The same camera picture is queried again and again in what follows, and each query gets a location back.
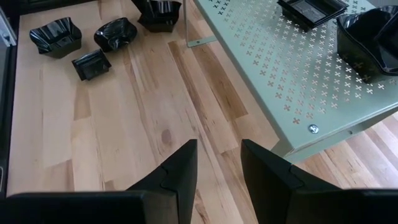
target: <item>metal screw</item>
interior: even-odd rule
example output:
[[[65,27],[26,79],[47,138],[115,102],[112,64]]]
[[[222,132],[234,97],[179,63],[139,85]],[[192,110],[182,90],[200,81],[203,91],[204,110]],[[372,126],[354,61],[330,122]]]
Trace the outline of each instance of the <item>metal screw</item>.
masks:
[[[315,124],[311,124],[311,125],[308,127],[308,130],[310,130],[310,132],[311,132],[312,134],[317,134],[317,133],[319,132],[319,128],[318,128],[318,126],[316,126]]]

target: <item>black plastic container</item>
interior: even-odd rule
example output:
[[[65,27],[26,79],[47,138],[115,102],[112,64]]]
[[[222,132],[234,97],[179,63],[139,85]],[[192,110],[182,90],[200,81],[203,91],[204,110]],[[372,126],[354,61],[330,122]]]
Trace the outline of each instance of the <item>black plastic container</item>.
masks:
[[[338,53],[365,83],[398,77],[397,13],[398,6],[384,6],[337,19]]]
[[[181,3],[177,1],[132,0],[141,11],[138,22],[150,32],[173,32],[180,17]]]
[[[62,58],[81,48],[81,31],[70,17],[32,29],[29,36],[37,46],[39,54],[53,58]]]
[[[101,49],[73,60],[72,64],[82,81],[91,80],[94,77],[102,75],[108,72],[109,68],[112,67]]]
[[[348,5],[340,0],[279,0],[282,13],[305,32],[345,12]]]
[[[136,38],[137,28],[126,17],[111,21],[94,34],[94,41],[103,52],[120,49]]]

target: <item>perforated metal tabletop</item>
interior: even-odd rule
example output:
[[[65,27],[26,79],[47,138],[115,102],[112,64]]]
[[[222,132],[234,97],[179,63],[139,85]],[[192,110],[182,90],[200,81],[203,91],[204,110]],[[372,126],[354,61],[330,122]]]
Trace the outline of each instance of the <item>perforated metal tabletop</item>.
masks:
[[[365,0],[345,2],[348,14],[374,8]],[[337,54],[335,19],[304,33],[276,0],[195,3],[284,146],[299,151],[342,131],[350,135],[350,128],[396,110],[395,80],[367,85]]]

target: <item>wood grain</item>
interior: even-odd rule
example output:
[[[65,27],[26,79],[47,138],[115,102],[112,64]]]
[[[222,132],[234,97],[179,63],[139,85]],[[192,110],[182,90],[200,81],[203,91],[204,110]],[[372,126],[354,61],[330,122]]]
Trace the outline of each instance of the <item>wood grain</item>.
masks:
[[[187,8],[192,38],[210,35],[194,3]],[[192,223],[256,223],[239,143],[270,149],[275,132],[219,43],[188,49],[182,21],[151,34],[139,15],[130,0],[106,0],[21,17],[8,194],[124,190],[195,138]],[[82,30],[82,48],[38,55],[29,31],[63,16]],[[138,36],[106,54],[108,73],[81,82],[70,62],[98,49],[94,31],[119,17]],[[398,114],[297,165],[345,189],[398,187]]]

